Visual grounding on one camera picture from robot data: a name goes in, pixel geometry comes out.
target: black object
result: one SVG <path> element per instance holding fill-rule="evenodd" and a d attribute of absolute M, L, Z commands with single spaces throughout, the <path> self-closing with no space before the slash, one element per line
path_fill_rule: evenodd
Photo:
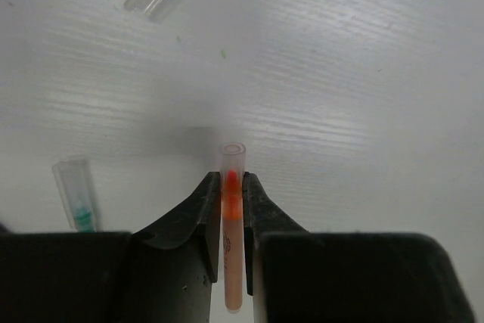
<path fill-rule="evenodd" d="M 445 251 L 419 234 L 311 234 L 244 176 L 256 322 L 473 322 Z M 209 321 L 220 177 L 136 234 L 0 234 L 0 321 Z"/>

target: orange marker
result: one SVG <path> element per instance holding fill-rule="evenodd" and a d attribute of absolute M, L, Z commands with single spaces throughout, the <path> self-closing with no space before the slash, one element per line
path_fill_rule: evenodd
<path fill-rule="evenodd" d="M 222 230 L 224 245 L 225 306 L 237 313 L 242 306 L 244 260 L 244 214 L 242 178 L 245 172 L 245 147 L 241 143 L 221 146 Z"/>

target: marker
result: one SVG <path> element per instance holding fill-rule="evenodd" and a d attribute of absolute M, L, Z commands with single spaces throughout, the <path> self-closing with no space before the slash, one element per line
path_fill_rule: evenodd
<path fill-rule="evenodd" d="M 241 143 L 221 146 L 222 232 L 224 247 L 225 306 L 230 313 L 242 307 L 244 260 L 244 214 L 242 179 L 245 172 L 245 147 Z"/>

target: transparent marker cap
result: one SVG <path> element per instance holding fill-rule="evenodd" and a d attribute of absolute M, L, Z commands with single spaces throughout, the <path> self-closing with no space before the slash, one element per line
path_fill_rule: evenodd
<path fill-rule="evenodd" d="M 85 157 L 63 160 L 52 167 L 60 198 L 71 228 L 98 231 L 95 195 Z"/>
<path fill-rule="evenodd" d="M 234 171 L 237 174 L 238 181 L 242 183 L 245 173 L 245 146 L 236 142 L 225 143 L 220 145 L 220 152 L 222 153 L 222 166 L 220 168 L 222 185 L 227 180 L 229 171 Z"/>

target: white tabletop surface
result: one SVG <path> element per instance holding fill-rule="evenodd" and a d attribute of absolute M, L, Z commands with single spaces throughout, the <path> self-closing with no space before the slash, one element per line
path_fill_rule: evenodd
<path fill-rule="evenodd" d="M 0 0 L 0 222 L 68 231 L 51 166 L 85 154 L 104 228 L 136 231 L 234 139 L 310 230 L 436 238 L 484 318 L 482 0 L 124 1 Z"/>

